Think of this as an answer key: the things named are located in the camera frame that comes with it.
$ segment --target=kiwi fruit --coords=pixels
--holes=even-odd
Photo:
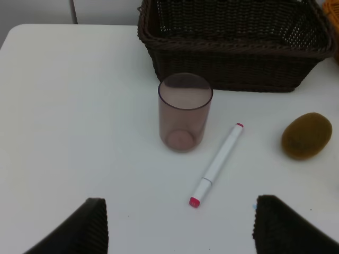
[[[281,137],[283,151],[290,157],[303,160],[318,154],[329,142],[332,125],[318,113],[308,113],[295,119]]]

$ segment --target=table surface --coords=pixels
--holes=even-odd
[[[21,25],[0,50],[0,253],[22,253],[88,197],[108,206],[109,253],[255,253],[256,198],[273,194],[339,240],[339,67],[292,93],[215,91],[202,143],[158,136],[157,80],[136,26]],[[332,139],[307,161],[280,149],[318,112]],[[245,128],[206,200],[188,205],[232,126]]]

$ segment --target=basket rim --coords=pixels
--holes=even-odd
[[[300,48],[290,47],[277,43],[237,43],[229,41],[208,41],[195,39],[168,39],[152,35],[148,31],[149,13],[152,3],[155,0],[143,0],[140,8],[138,22],[138,36],[140,40],[151,49],[155,50],[176,50],[176,51],[201,51],[201,52],[220,52],[220,53],[249,53],[253,55],[278,55],[290,57],[320,58],[331,57],[336,51],[336,41],[334,39],[334,29],[325,17],[324,12],[315,2],[315,0],[304,0],[310,3],[311,10],[327,39],[327,46],[322,48]]]

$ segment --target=cup rim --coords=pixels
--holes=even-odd
[[[209,89],[211,90],[211,97],[209,98],[209,100],[208,100],[205,104],[203,104],[202,106],[199,106],[199,107],[195,107],[195,108],[179,108],[179,107],[175,107],[175,106],[169,104],[168,102],[166,102],[166,101],[162,98],[162,96],[161,96],[161,94],[160,94],[160,87],[161,87],[161,84],[166,80],[166,78],[168,78],[168,77],[170,77],[170,76],[182,75],[182,74],[189,74],[189,75],[192,75],[192,76],[197,76],[197,77],[202,78],[202,79],[204,79],[204,80],[206,81],[206,83],[208,84]],[[198,110],[198,109],[200,109],[200,108],[203,108],[203,107],[207,106],[207,105],[211,102],[211,100],[212,100],[212,98],[213,98],[213,89],[212,89],[210,83],[209,83],[205,78],[203,78],[203,77],[201,77],[201,76],[199,76],[199,75],[197,75],[197,74],[190,73],[190,72],[178,72],[178,73],[169,75],[169,76],[167,76],[166,78],[164,78],[163,81],[161,81],[160,84],[159,84],[159,86],[158,86],[158,95],[159,95],[159,98],[160,98],[166,105],[168,105],[168,106],[170,106],[170,107],[172,107],[172,108],[175,108],[176,110],[184,110],[184,111]]]

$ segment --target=orange object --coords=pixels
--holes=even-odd
[[[339,0],[326,0],[323,3],[323,10],[335,29],[336,41],[339,44]],[[339,64],[339,50],[334,58]]]

